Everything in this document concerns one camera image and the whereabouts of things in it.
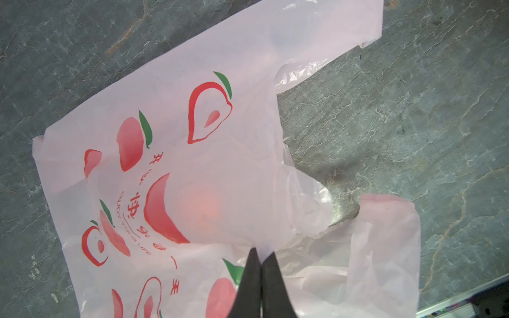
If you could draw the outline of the pink printed plastic bag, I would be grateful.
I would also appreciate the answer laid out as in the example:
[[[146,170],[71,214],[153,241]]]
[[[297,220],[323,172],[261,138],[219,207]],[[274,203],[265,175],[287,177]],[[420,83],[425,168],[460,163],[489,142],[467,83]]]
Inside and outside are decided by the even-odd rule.
[[[94,95],[33,141],[82,317],[227,317],[262,263],[331,225],[293,164],[284,92],[380,38],[382,1],[260,1]],[[420,218],[363,195],[339,260],[277,261],[298,317],[414,317]]]

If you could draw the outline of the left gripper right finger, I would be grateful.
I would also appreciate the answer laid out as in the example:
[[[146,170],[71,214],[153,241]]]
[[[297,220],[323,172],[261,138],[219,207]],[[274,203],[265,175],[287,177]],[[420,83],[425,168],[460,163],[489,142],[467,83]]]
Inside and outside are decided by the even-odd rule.
[[[262,263],[261,270],[262,316],[264,318],[297,318],[275,253]]]

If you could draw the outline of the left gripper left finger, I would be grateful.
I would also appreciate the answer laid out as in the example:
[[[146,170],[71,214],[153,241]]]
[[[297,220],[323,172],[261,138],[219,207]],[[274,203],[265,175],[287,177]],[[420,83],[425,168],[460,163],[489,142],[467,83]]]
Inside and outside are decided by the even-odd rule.
[[[260,318],[262,268],[256,248],[249,251],[245,270],[228,318]]]

